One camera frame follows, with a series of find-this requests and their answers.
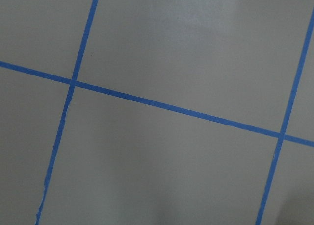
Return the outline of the blue tape line crosswise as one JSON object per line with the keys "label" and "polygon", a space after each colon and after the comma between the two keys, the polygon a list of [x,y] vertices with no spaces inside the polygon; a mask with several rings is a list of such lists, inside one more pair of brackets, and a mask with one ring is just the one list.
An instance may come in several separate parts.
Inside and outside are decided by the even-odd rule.
{"label": "blue tape line crosswise", "polygon": [[[18,71],[18,72],[21,72],[21,73],[25,73],[25,74],[29,74],[29,75],[33,75],[33,76],[37,76],[37,77],[53,80],[53,81],[57,81],[59,83],[64,83],[64,84],[68,84],[68,85],[71,83],[71,80],[69,78],[65,78],[65,77],[58,76],[58,75],[53,75],[53,74],[50,74],[50,73],[41,72],[41,71],[38,71],[38,70],[26,68],[26,67],[19,66],[19,65],[10,64],[10,63],[3,62],[3,61],[0,63],[0,66],[2,68]],[[104,88],[104,87],[88,84],[88,83],[81,82],[81,81],[77,81],[75,83],[75,86],[79,87],[79,88],[86,89],[86,90],[94,91],[94,92],[97,92],[97,93],[102,93],[102,94],[106,94],[106,95],[109,95],[109,96],[113,96],[113,97],[117,97],[117,98],[121,98],[121,99],[125,99],[125,100],[130,100],[130,101],[142,103],[142,104],[145,104],[145,105],[154,106],[154,107],[157,107],[157,108],[160,108],[160,109],[165,109],[165,110],[169,110],[169,111],[172,111],[172,112],[181,113],[181,114],[184,114],[184,115],[188,115],[188,116],[196,117],[196,118],[199,118],[199,119],[203,119],[203,120],[219,123],[219,124],[222,124],[222,125],[227,125],[227,126],[232,126],[232,127],[244,129],[244,130],[247,130],[247,131],[250,131],[250,132],[259,133],[259,134],[267,135],[267,136],[270,136],[270,137],[278,138],[279,135],[280,135],[278,132],[275,132],[275,131],[272,131],[272,130],[269,130],[269,129],[264,129],[264,128],[256,127],[256,126],[253,126],[253,125],[248,125],[248,124],[244,124],[244,123],[240,123],[240,122],[224,119],[224,118],[221,118],[221,117],[205,114],[205,113],[202,113],[202,112],[197,112],[197,111],[189,110],[189,109],[186,109],[186,108],[181,108],[181,107],[178,107],[178,106],[162,103],[162,102],[159,102],[159,101],[154,101],[154,100],[150,100],[150,99],[146,99],[146,98],[130,95],[130,94],[127,94],[127,93],[118,92],[118,91],[115,91],[115,90],[111,90],[111,89],[107,89],[107,88]]]}

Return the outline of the blue tape line lengthwise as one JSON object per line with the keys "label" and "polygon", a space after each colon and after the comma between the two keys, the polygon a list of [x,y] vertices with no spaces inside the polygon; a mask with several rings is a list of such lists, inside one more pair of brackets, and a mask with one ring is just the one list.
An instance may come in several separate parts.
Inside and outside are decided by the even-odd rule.
{"label": "blue tape line lengthwise", "polygon": [[59,149],[59,145],[61,142],[61,138],[62,138],[62,134],[64,131],[64,127],[65,127],[65,123],[66,123],[66,118],[67,118],[67,112],[69,110],[72,98],[73,98],[73,94],[74,94],[74,90],[75,90],[75,86],[76,86],[76,82],[79,76],[79,71],[80,71],[80,67],[81,67],[81,63],[83,60],[83,56],[84,56],[84,52],[85,52],[85,48],[87,45],[87,41],[88,41],[88,37],[90,34],[90,29],[93,23],[93,19],[94,19],[94,15],[96,12],[96,8],[98,5],[98,1],[99,0],[92,0],[92,4],[88,13],[88,17],[87,17],[87,21],[86,21],[86,25],[84,28],[84,32],[83,32],[83,36],[81,39],[81,43],[80,43],[80,47],[78,50],[78,54],[77,54],[77,58],[76,58],[76,62],[75,62],[75,66],[73,69],[73,73],[72,73],[72,77],[70,79],[70,84],[69,84],[69,88],[68,88],[68,92],[67,92],[67,96],[66,96],[66,100],[64,103],[64,107],[62,110],[62,114],[60,117],[60,122],[58,125],[58,129],[57,129],[57,133],[56,133],[56,137],[55,137],[55,141],[53,144],[53,148],[52,148],[52,152],[50,155],[50,160],[47,166],[47,171],[46,171],[46,175],[45,175],[45,179],[44,179],[44,184],[43,184],[43,194],[42,194],[42,199],[41,202],[39,204],[37,213],[36,213],[36,220],[35,220],[35,225],[39,225],[40,224],[40,220],[41,220],[41,214],[44,208],[44,204],[45,204],[45,200],[46,200],[46,196],[47,196],[47,192],[49,190],[49,185],[50,185],[50,180],[51,180],[51,176],[53,173],[53,168],[55,165],[55,160],[58,154],[58,149]]}

